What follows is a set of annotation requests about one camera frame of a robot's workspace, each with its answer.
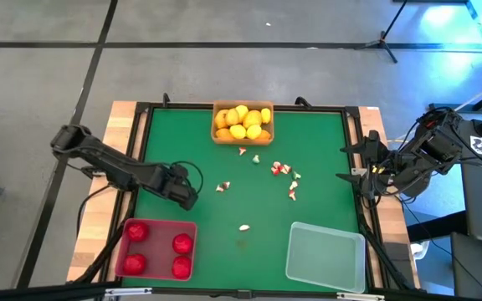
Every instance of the orange basket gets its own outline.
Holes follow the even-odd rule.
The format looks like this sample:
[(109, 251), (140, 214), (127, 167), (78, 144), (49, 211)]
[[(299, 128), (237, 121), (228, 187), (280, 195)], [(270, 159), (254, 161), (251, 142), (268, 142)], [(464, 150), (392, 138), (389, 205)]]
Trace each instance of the orange basket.
[[(267, 130), (271, 137), (268, 140), (252, 140), (249, 138), (244, 139), (219, 139), (215, 135), (217, 132), (217, 125), (215, 125), (215, 116), (220, 110), (233, 109), (238, 105), (246, 105), (250, 110), (262, 110), (269, 109), (271, 111), (271, 121), (264, 125), (261, 125), (262, 130)], [(259, 100), (216, 100), (213, 102), (213, 117), (211, 119), (211, 138), (217, 144), (230, 144), (230, 145), (269, 145), (274, 139), (274, 105), (270, 101)]]

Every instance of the green mat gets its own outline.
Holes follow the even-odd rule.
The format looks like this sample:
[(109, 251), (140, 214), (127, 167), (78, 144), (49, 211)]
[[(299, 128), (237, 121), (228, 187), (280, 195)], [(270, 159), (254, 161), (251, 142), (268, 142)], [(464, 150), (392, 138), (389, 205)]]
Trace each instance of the green mat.
[[(288, 279), (285, 260), (293, 222), (358, 232), (351, 184), (335, 177), (349, 172), (347, 156), (339, 152), (346, 145), (341, 116), (275, 112), (274, 141), (248, 147), (243, 156), (238, 155), (238, 145), (212, 141), (211, 120), (211, 110), (154, 110), (145, 161), (194, 162), (204, 174), (204, 186), (189, 212), (143, 190), (136, 204), (138, 218), (197, 224), (192, 278), (124, 278), (123, 286), (335, 291)], [(256, 154), (258, 165), (252, 162)], [(291, 176), (272, 174), (274, 161), (302, 175), (296, 202), (288, 198)], [(192, 185), (198, 187), (198, 173), (187, 168)], [(231, 181), (230, 189), (216, 192), (223, 181)], [(240, 232), (243, 224), (250, 230)]]

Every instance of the gray floor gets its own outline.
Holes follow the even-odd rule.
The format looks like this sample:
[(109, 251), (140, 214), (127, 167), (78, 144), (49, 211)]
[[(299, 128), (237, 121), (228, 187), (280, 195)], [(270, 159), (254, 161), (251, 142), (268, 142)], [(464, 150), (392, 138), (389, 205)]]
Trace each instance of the gray floor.
[[(478, 7), (482, 17), (482, 6)], [(1, 41), (95, 41), (108, 0), (0, 0)], [(390, 0), (126, 0), (108, 41), (367, 42), (398, 5)], [(410, 4), (392, 43), (482, 43), (464, 5)], [(92, 49), (0, 49), (0, 288), (8, 288), (55, 159), (49, 142), (69, 121)], [(269, 99), (381, 108), (388, 137), (404, 134), (432, 102), (482, 90), (482, 52), (322, 49), (105, 49), (82, 123), (102, 136), (113, 100)], [(460, 172), (437, 176), (412, 209), (433, 217), (464, 206)], [(90, 181), (67, 170), (32, 285), (63, 283), (75, 218)], [(448, 287), (426, 274), (430, 288)]]

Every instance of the pink plastic tray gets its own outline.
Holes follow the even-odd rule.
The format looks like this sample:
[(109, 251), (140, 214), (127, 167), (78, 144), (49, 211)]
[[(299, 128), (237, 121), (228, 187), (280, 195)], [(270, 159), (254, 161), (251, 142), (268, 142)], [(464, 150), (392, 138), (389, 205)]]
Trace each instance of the pink plastic tray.
[[(132, 242), (127, 236), (127, 228), (133, 222), (144, 222), (148, 226), (148, 238), (144, 242)], [(180, 254), (172, 249), (172, 240), (178, 234), (186, 233), (193, 240), (191, 259), (191, 274), (187, 279), (174, 278), (172, 263)], [(197, 225), (194, 222), (159, 221), (150, 219), (130, 218), (124, 225), (124, 233), (120, 242), (120, 251), (116, 259), (115, 274), (122, 277), (150, 278), (162, 280), (187, 281), (192, 276), (194, 267), (194, 251), (197, 247)], [(124, 273), (124, 259), (127, 255), (140, 253), (146, 258), (146, 269), (141, 275)]]

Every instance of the red tomato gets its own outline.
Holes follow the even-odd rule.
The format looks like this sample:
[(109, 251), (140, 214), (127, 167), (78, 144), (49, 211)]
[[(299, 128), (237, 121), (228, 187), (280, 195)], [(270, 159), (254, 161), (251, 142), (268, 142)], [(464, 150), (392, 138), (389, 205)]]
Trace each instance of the red tomato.
[(178, 279), (187, 279), (191, 274), (191, 259), (185, 256), (174, 258), (172, 263), (172, 275)]
[(142, 242), (148, 237), (148, 226), (144, 222), (133, 222), (127, 228), (127, 235), (132, 242)]
[(192, 251), (192, 238), (186, 233), (178, 234), (172, 241), (172, 248), (178, 254), (189, 254)]
[(146, 258), (142, 254), (128, 255), (124, 260), (124, 273), (140, 275), (146, 268)]

